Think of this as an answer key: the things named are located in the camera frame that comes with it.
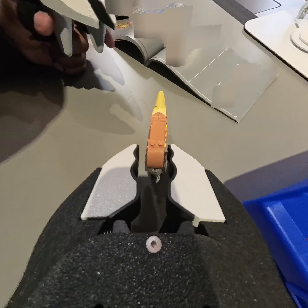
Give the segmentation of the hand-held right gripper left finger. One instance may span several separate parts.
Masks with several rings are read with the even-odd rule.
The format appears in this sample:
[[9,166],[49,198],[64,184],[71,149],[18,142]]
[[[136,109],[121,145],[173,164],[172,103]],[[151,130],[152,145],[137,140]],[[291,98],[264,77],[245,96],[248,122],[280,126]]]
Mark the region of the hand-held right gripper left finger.
[[110,158],[81,213],[81,220],[110,219],[137,199],[139,146],[132,144]]

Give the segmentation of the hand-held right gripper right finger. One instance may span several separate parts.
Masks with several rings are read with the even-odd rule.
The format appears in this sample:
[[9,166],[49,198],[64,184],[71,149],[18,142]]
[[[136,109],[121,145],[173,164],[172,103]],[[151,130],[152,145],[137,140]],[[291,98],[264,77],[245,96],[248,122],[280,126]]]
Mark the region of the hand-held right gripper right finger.
[[205,168],[175,144],[168,148],[169,166],[174,168],[170,199],[189,217],[194,227],[200,222],[224,223],[225,216]]

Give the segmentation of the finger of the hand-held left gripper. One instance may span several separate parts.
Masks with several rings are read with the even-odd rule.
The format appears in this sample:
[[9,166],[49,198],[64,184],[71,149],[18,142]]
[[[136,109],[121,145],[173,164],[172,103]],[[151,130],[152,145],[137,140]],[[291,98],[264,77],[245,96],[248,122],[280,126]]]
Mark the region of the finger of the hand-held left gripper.
[[72,56],[73,21],[98,28],[98,19],[85,0],[41,0],[55,20],[55,36],[64,54]]
[[107,13],[105,1],[88,0],[88,2],[98,19],[99,27],[94,28],[87,25],[87,33],[90,35],[90,39],[95,50],[98,53],[102,53],[104,49],[107,28],[109,27],[114,29],[115,23],[110,17],[110,14]]

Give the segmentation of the brown tan brick-built model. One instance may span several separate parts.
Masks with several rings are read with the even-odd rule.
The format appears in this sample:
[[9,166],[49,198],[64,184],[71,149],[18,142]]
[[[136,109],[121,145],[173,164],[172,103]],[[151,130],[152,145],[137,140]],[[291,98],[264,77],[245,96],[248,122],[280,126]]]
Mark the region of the brown tan brick-built model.
[[167,108],[163,91],[159,91],[151,115],[145,157],[145,168],[153,184],[166,170]]

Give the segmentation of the blue plastic bin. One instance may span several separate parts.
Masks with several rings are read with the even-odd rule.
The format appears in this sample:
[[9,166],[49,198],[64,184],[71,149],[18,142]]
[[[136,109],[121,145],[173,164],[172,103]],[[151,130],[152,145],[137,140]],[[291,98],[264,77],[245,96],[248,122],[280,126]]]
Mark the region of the blue plastic bin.
[[308,307],[308,179],[244,201],[296,305]]

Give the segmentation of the grey desk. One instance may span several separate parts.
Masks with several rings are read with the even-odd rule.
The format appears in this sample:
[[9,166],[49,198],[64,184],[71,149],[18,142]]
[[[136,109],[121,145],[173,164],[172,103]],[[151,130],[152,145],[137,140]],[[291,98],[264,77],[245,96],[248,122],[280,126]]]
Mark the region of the grey desk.
[[[279,76],[236,124],[157,83],[121,54],[87,52],[80,77],[1,80],[1,302],[6,307],[297,307],[260,231],[220,180],[306,158],[307,83]],[[145,168],[159,91],[166,169]],[[137,199],[110,219],[81,220],[101,167],[139,146]],[[175,144],[204,168],[225,216],[196,228],[170,199]]]

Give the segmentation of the grey open instruction booklet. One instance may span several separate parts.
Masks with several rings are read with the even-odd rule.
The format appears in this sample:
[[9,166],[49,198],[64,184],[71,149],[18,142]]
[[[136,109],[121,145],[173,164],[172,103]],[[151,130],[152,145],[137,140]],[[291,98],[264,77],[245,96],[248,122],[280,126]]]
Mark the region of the grey open instruction booklet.
[[180,67],[167,64],[162,41],[135,37],[129,19],[117,21],[113,37],[118,49],[236,123],[277,77],[276,67],[266,54],[256,50],[254,61],[226,42],[221,24],[192,29],[186,62]]

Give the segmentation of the white board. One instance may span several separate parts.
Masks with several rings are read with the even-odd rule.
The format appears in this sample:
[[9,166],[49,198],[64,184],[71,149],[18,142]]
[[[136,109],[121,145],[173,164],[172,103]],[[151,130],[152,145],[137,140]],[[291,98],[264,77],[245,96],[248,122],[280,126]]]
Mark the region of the white board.
[[266,47],[280,60],[294,69],[307,80],[307,40],[300,37],[307,31],[307,20],[301,27],[296,25],[295,17],[287,11],[249,20],[245,31],[256,41]]

